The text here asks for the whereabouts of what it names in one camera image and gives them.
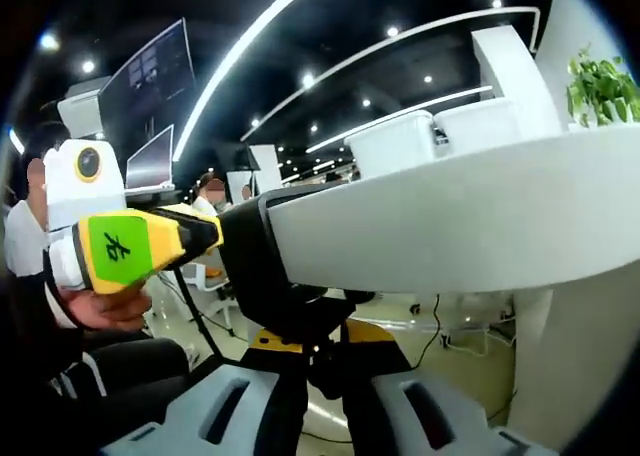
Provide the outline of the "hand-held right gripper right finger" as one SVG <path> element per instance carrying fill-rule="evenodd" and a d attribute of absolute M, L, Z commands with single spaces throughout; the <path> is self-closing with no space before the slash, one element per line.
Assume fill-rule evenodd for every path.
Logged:
<path fill-rule="evenodd" d="M 551 455 L 446 382 L 413 369 L 387 330 L 341 324 L 342 406 L 356 455 Z"/>

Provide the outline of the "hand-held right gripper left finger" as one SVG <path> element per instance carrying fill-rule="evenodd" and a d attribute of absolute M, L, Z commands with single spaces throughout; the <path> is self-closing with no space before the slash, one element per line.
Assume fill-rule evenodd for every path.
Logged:
<path fill-rule="evenodd" d="M 104 455 L 294 455 L 308 391 L 304 346 L 261 330 L 239 361 L 225 360 Z"/>

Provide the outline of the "person's left hand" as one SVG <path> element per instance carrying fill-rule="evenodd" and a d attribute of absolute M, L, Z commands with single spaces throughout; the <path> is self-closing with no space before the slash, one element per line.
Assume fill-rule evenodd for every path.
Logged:
<path fill-rule="evenodd" d="M 111 295 L 60 289 L 60 296 L 70 314 L 92 330 L 140 330 L 145 325 L 144 314 L 152 305 L 142 283 Z"/>

